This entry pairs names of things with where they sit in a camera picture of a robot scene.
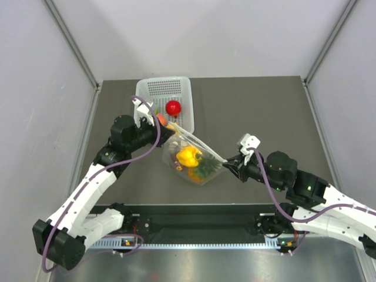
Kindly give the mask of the orange fake pineapple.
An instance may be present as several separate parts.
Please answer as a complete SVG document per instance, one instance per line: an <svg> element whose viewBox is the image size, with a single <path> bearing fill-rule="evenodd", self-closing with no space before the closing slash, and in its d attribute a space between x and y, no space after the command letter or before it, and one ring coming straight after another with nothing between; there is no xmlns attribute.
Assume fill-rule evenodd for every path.
<svg viewBox="0 0 376 282"><path fill-rule="evenodd" d="M215 157L205 157L197 167L189 168L187 175L195 183L204 183L221 168L221 161Z"/></svg>

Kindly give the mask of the polka dot zip bag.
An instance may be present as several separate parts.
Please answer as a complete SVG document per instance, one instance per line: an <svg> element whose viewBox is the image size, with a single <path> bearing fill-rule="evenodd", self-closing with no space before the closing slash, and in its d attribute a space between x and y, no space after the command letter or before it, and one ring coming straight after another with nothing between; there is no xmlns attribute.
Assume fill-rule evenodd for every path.
<svg viewBox="0 0 376 282"><path fill-rule="evenodd" d="M167 128L174 134L163 145L162 160L177 175L204 185L222 172L226 160L212 148L176 123L169 122Z"/></svg>

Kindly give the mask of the yellow fake bell pepper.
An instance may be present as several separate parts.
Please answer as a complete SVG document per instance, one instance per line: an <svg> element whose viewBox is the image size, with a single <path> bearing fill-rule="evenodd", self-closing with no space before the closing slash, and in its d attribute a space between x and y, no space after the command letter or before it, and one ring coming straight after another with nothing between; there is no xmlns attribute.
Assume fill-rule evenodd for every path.
<svg viewBox="0 0 376 282"><path fill-rule="evenodd" d="M176 155L181 165L186 167L197 167L202 159L202 152L194 146L182 148Z"/></svg>

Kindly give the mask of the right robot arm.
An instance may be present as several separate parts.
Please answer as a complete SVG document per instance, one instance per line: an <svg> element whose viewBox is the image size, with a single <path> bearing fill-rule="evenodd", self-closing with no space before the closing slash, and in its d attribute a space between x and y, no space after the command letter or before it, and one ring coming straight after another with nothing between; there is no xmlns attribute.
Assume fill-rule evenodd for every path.
<svg viewBox="0 0 376 282"><path fill-rule="evenodd" d="M240 181L256 180L286 193L286 203L271 196L276 207L272 216L256 216L254 231L271 237L283 233L317 233L344 241L375 258L375 210L337 190L326 180L298 169L297 161L276 151L266 159L251 152L249 160L238 154L223 167Z"/></svg>

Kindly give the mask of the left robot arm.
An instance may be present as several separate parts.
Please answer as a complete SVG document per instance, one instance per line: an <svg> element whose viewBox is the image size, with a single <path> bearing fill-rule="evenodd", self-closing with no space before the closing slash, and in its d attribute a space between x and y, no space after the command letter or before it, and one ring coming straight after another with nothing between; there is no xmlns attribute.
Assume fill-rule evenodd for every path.
<svg viewBox="0 0 376 282"><path fill-rule="evenodd" d="M163 126L159 119L143 117L137 125L129 115L118 116L107 144L98 151L79 186L53 215L33 225L36 250L42 260L72 270L98 240L117 230L129 232L133 219L122 204L110 205L96 219L87 216L104 192L137 160L133 152L147 145L160 147L173 135L174 130Z"/></svg>

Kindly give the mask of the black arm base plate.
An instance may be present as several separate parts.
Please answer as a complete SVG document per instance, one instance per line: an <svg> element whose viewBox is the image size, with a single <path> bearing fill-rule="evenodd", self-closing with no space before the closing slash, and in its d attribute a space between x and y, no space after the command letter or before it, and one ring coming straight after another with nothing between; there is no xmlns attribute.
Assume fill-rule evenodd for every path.
<svg viewBox="0 0 376 282"><path fill-rule="evenodd" d="M121 204L126 215L116 234L146 243L260 243L265 235L294 236L270 204Z"/></svg>

